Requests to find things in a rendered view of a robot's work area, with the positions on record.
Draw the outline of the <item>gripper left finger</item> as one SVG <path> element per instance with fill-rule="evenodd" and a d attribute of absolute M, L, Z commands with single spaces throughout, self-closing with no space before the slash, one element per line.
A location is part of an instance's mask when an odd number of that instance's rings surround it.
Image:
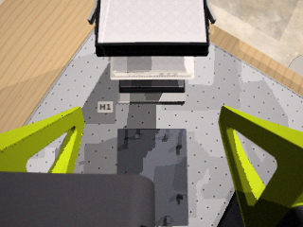
<path fill-rule="evenodd" d="M 27 172 L 27 160 L 67 132 L 47 173 L 73 173 L 84 127 L 81 107 L 0 133 L 0 171 Z"/>

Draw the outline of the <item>grey multiwell plate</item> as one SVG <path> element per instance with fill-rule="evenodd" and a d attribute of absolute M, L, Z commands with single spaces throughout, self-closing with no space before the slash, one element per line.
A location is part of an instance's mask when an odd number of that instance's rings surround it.
<path fill-rule="evenodd" d="M 120 94 L 184 93 L 184 79 L 120 79 Z"/>

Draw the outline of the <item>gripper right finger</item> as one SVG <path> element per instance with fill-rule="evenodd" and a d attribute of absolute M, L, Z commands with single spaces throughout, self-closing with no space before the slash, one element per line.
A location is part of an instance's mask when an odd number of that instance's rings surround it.
<path fill-rule="evenodd" d="M 228 106 L 221 108 L 219 128 L 244 227 L 276 227 L 303 205 L 303 132 Z M 277 168 L 266 187 L 235 130 L 275 157 Z"/>

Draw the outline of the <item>black rectangular frame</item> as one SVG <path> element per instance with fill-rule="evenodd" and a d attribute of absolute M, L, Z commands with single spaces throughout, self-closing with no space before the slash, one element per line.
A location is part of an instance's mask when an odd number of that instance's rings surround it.
<path fill-rule="evenodd" d="M 217 227 L 244 227 L 236 191 L 227 205 Z"/>

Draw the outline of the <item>grey base plate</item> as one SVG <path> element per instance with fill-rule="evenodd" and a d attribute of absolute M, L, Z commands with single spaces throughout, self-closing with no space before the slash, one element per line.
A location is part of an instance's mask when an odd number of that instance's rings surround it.
<path fill-rule="evenodd" d="M 95 29 L 94 29 L 95 30 Z M 73 173 L 116 174 L 118 129 L 187 129 L 188 226 L 217 227 L 235 188 L 218 124 L 222 106 L 303 132 L 303 96 L 210 42 L 185 79 L 185 103 L 119 103 L 109 57 L 96 55 L 94 30 L 26 125 L 81 107 L 84 128 Z M 98 113 L 113 101 L 112 113 Z"/>

